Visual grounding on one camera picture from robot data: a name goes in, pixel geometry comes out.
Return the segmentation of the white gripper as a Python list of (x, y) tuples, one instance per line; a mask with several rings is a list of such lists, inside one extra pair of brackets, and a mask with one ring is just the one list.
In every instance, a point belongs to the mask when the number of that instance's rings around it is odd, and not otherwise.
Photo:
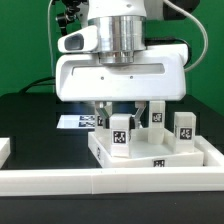
[[(145, 101), (184, 97), (187, 58), (184, 44), (149, 46), (124, 65), (103, 65), (96, 54), (64, 55), (56, 65), (56, 93), (63, 101), (136, 101), (130, 128), (139, 129)], [(112, 103), (96, 102), (96, 113), (108, 129)]]

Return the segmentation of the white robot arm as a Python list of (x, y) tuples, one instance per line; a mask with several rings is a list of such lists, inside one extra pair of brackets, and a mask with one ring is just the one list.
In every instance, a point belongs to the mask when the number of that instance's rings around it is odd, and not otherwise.
[(81, 28), (58, 40), (56, 93), (62, 101), (98, 105), (104, 127), (112, 126), (106, 102), (180, 100), (186, 94), (185, 44), (147, 39), (148, 20), (183, 20), (200, 0), (63, 0), (65, 20)]

